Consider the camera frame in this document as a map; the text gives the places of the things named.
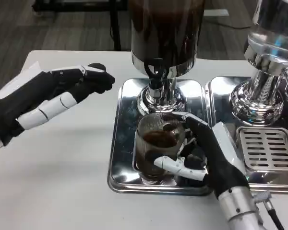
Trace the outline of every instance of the metal grate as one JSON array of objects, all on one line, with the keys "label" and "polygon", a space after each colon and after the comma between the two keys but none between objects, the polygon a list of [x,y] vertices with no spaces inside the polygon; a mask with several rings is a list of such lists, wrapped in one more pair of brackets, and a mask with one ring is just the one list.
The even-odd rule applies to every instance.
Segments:
[{"label": "metal grate", "polygon": [[249,169],[288,171],[288,132],[285,129],[241,127],[239,136]]}]

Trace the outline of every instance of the black chair leg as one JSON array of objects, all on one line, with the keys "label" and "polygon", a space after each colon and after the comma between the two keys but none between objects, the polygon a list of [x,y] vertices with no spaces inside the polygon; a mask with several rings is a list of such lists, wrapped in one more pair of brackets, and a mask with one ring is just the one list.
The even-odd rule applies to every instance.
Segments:
[{"label": "black chair leg", "polygon": [[111,20],[111,29],[112,29],[112,35],[113,35],[113,40],[114,40],[114,49],[116,51],[121,51],[120,27],[119,27],[116,0],[109,0],[109,4],[110,4],[110,20]]}]

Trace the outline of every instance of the stainless steel tray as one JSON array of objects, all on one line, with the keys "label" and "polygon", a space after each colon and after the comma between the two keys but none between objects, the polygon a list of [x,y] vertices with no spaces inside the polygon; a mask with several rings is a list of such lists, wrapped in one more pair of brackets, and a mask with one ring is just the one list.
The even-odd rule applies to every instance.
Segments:
[{"label": "stainless steel tray", "polygon": [[[127,80],[119,92],[108,171],[109,187],[120,193],[156,193],[203,196],[211,190],[203,183],[168,176],[162,182],[145,180],[133,160],[134,134],[138,120],[137,96],[149,79]],[[193,80],[177,80],[177,86],[187,99],[186,110],[206,119],[205,96],[201,85]]]},{"label": "stainless steel tray", "polygon": [[[236,85],[247,81],[247,77],[216,77],[206,85],[207,116],[211,126],[222,121],[229,129],[240,150],[240,140],[237,136],[239,127],[245,126],[232,114],[229,106],[229,96]],[[288,102],[284,104],[281,118],[270,128],[280,127],[288,130]],[[247,178],[253,191],[269,190],[274,193],[288,194],[288,170],[265,170],[263,168],[247,169]]]}]

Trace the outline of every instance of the cable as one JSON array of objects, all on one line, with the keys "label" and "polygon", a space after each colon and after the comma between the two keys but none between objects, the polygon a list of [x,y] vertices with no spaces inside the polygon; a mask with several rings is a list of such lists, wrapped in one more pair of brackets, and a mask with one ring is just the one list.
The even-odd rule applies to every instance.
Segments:
[{"label": "cable", "polygon": [[278,230],[285,230],[282,223],[279,221],[279,218],[277,217],[275,209],[271,209],[268,211],[271,219],[275,223],[275,226],[277,227]]},{"label": "cable", "polygon": [[250,28],[250,26],[235,27],[235,26],[226,25],[226,24],[214,22],[214,21],[211,21],[211,20],[207,20],[207,19],[205,19],[205,18],[204,18],[204,22],[207,22],[207,23],[210,23],[210,24],[219,25],[219,26],[223,26],[223,27],[226,27],[226,28],[234,29],[234,30],[245,30],[245,29],[249,29],[249,28]]}]

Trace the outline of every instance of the black robotic glove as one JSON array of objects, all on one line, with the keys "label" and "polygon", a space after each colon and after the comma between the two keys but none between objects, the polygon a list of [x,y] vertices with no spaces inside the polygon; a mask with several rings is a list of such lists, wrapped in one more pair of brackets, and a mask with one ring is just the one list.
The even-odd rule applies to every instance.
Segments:
[{"label": "black robotic glove", "polygon": [[[20,74],[0,91],[0,140],[4,146],[24,131],[18,122],[21,115],[37,110],[45,116],[44,120],[48,121],[52,118],[46,111],[38,108],[44,101],[50,102],[69,92],[71,97],[68,99],[71,98],[73,102],[75,100],[79,103],[94,92],[104,93],[110,90],[115,82],[115,78],[106,72],[105,66],[99,63],[55,69],[49,72],[39,71],[35,76],[30,76],[28,81],[24,81],[21,77],[24,76]],[[60,104],[52,106],[56,109],[65,105],[61,100]]]}]

